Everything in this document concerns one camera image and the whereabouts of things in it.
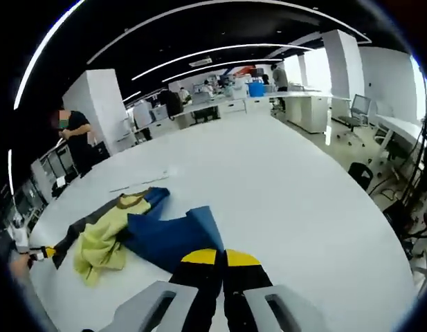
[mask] white table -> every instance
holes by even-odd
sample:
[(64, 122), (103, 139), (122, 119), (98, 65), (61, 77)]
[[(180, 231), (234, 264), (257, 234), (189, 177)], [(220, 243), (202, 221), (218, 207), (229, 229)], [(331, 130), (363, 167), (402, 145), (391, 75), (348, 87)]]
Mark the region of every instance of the white table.
[[(330, 331), (391, 331), (412, 305), (408, 261), (378, 207), (335, 160), (268, 116), (209, 122), (112, 156), (46, 208), (31, 240), (56, 244), (119, 194), (110, 190), (164, 169), (169, 178), (152, 184), (171, 192), (164, 219), (209, 205), (225, 247), (257, 257), (274, 284), (323, 312)], [(121, 303), (170, 277), (129, 253), (122, 271), (88, 288), (73, 271), (73, 251), (59, 270), (43, 261), (30, 271), (62, 332), (101, 329)], [(223, 305), (220, 295), (211, 331), (228, 331)]]
[(387, 147), (387, 144), (390, 142), (393, 133), (396, 133), (397, 135), (401, 136), (412, 145), (415, 145), (418, 142), (418, 147), (420, 147), (420, 144), (422, 142), (422, 136), (419, 135), (421, 133), (421, 127), (417, 124), (403, 121), (398, 118), (392, 118), (390, 116), (376, 116), (376, 118), (380, 125), (383, 125), (384, 127), (388, 128), (388, 132), (385, 135), (381, 146), (379, 147), (378, 153), (370, 163), (371, 170), (374, 170), (378, 165), (381, 159), (381, 155)]

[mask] white cabinet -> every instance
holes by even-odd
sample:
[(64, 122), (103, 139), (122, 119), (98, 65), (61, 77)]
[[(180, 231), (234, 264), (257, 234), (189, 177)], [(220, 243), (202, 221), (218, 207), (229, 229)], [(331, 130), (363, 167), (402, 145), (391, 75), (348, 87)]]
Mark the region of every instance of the white cabinet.
[(247, 98), (244, 100), (247, 114), (271, 114), (269, 98)]
[(284, 100), (286, 101), (286, 120), (309, 133), (325, 132), (329, 98), (297, 97)]
[(246, 107), (244, 106), (243, 100), (233, 100), (218, 105), (218, 112), (220, 118), (227, 118), (228, 116), (239, 114), (245, 115)]
[(160, 121), (162, 119), (168, 118), (167, 107), (165, 105), (161, 105), (152, 109), (153, 114), (155, 115), (156, 121)]
[(179, 130), (178, 123), (176, 121), (172, 121), (169, 118), (161, 120), (159, 122), (152, 123), (149, 126), (150, 135), (153, 138), (157, 138), (160, 136), (167, 135), (168, 133), (173, 133), (174, 131)]

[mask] white pillar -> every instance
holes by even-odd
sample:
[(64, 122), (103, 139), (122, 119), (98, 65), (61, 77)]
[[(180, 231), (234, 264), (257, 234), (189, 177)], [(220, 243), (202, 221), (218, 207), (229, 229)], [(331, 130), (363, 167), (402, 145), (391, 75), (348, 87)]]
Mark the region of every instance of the white pillar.
[(298, 56), (298, 61), (299, 61), (299, 70), (301, 72), (302, 85), (307, 86), (307, 85), (309, 85), (309, 83), (307, 81), (307, 70), (305, 67), (304, 54)]
[(134, 134), (124, 122), (128, 115), (114, 69), (85, 71), (62, 99), (66, 109), (86, 116), (96, 141), (103, 141), (111, 155), (134, 145)]
[[(364, 93), (364, 73), (356, 38), (340, 30), (322, 34), (331, 75), (331, 93), (350, 98)], [(348, 109), (332, 101), (333, 117), (347, 115)]]

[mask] yellow towel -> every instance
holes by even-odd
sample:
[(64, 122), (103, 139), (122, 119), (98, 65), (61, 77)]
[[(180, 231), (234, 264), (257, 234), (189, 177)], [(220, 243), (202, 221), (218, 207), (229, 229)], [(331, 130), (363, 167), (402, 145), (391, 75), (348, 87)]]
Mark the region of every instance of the yellow towel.
[(143, 199), (146, 192), (121, 196), (116, 207), (94, 225), (87, 224), (77, 241), (73, 267), (87, 286), (95, 286), (101, 268), (121, 270), (125, 265), (125, 248), (116, 235), (127, 227), (127, 214), (142, 214), (151, 205)]

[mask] black chair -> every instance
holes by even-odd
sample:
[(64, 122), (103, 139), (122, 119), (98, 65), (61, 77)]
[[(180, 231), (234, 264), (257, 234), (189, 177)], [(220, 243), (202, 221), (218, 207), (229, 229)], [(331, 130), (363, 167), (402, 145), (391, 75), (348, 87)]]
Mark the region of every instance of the black chair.
[(367, 190), (372, 182), (373, 172), (363, 163), (352, 163), (349, 168), (349, 175), (363, 188)]

